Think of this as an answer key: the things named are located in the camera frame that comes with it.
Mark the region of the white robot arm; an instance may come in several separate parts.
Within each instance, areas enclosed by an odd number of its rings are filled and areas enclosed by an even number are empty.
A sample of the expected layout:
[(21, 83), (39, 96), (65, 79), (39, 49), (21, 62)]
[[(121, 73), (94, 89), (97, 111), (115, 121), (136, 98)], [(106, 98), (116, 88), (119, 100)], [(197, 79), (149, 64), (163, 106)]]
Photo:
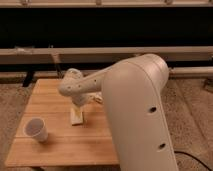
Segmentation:
[(144, 54), (87, 77), (70, 69), (59, 92), (78, 106), (84, 94), (102, 93), (121, 171), (179, 171), (161, 102), (168, 77), (160, 56)]

